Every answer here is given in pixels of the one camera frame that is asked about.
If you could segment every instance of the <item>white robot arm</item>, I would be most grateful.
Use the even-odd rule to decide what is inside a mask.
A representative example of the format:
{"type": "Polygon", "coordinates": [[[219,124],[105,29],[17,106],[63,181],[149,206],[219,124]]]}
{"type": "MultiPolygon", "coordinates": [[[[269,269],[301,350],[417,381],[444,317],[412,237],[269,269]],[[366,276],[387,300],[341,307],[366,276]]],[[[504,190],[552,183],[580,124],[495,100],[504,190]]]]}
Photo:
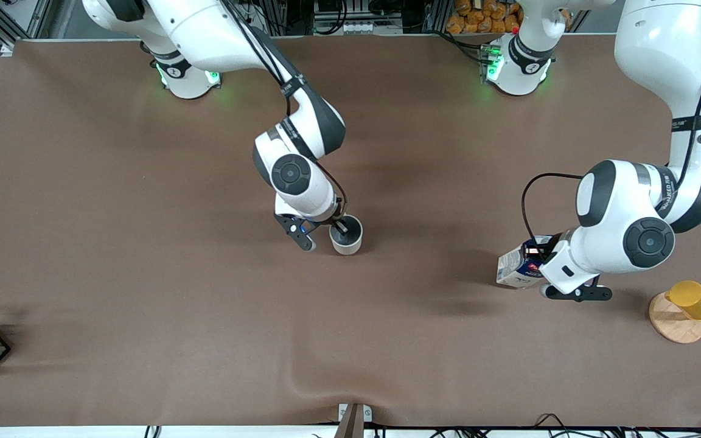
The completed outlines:
{"type": "Polygon", "coordinates": [[[253,150],[256,169],[276,192],[275,217],[304,250],[315,248],[309,235],[321,224],[332,225],[329,235],[339,252],[358,250],[361,223],[344,214],[347,198],[335,194],[317,164],[340,147],[345,124],[270,37],[248,26],[228,0],[83,0],[83,5],[100,25],[140,36],[172,79],[173,92],[204,87],[204,93],[202,81],[189,82],[189,77],[206,78],[205,71],[268,70],[287,100],[294,98],[299,105],[257,137],[253,150]]]}
{"type": "Polygon", "coordinates": [[[561,9],[600,9],[615,0],[518,0],[523,23],[517,34],[504,34],[490,43],[499,47],[495,64],[485,67],[487,82],[500,91],[523,96],[545,80],[551,56],[564,34],[567,22],[561,9]]]}
{"type": "Polygon", "coordinates": [[[601,273],[664,263],[676,233],[701,224],[701,0],[626,0],[615,41],[626,76],[672,113],[667,166],[607,160],[581,180],[581,226],[562,233],[540,267],[543,294],[581,294],[601,273]]]}

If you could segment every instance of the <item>pile of brown objects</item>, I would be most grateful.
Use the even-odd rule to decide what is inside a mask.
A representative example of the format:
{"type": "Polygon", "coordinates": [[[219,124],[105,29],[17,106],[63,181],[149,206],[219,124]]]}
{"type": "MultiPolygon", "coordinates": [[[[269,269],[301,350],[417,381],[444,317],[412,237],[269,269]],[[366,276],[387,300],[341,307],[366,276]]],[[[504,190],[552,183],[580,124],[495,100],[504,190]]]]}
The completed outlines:
{"type": "MultiPolygon", "coordinates": [[[[445,31],[448,33],[507,33],[517,32],[523,23],[523,9],[518,3],[509,5],[496,0],[455,0],[456,13],[448,18],[445,31]]],[[[566,9],[562,14],[567,19],[567,28],[572,16],[566,9]]]]}

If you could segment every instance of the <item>table surface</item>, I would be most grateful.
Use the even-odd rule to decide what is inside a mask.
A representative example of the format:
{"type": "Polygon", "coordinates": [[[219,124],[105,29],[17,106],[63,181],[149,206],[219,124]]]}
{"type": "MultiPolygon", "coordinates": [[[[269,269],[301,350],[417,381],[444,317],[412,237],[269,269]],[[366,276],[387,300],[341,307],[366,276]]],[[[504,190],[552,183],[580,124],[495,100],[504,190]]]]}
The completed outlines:
{"type": "MultiPolygon", "coordinates": [[[[364,223],[301,252],[272,217],[253,139],[284,103],[267,73],[178,100],[137,42],[19,43],[0,61],[0,426],[291,424],[364,402],[393,425],[701,426],[701,341],[646,321],[701,282],[701,227],[610,302],[495,285],[540,172],[663,163],[668,109],[570,36],[528,97],[425,36],[304,37],[284,53],[347,122],[322,163],[364,223]]],[[[572,180],[538,183],[539,233],[576,225],[572,180]]]]}

